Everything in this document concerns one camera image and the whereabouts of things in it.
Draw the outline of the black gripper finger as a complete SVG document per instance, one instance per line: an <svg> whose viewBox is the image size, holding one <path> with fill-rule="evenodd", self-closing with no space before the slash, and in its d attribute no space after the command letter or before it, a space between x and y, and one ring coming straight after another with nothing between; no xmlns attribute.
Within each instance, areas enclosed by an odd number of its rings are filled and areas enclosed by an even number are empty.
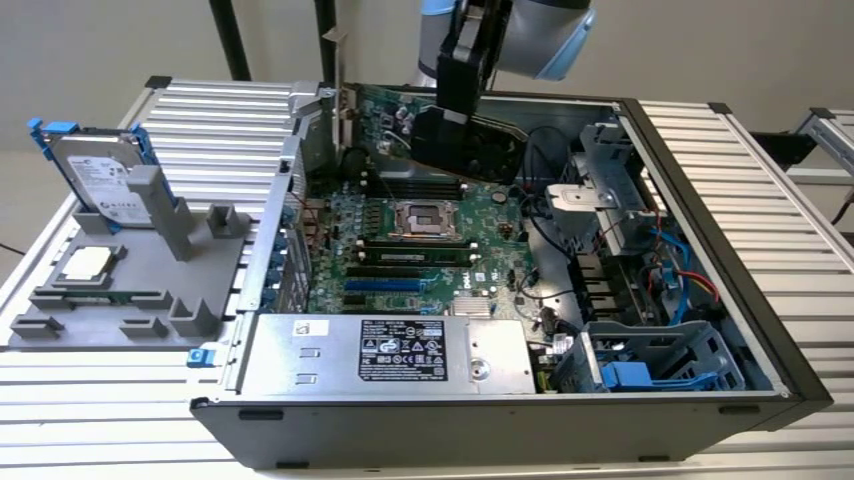
<svg viewBox="0 0 854 480"><path fill-rule="evenodd" d="M475 113L496 56L496 50L474 50L467 44L474 36L471 27L466 11L455 11L436 62L436 104L458 116Z"/></svg>

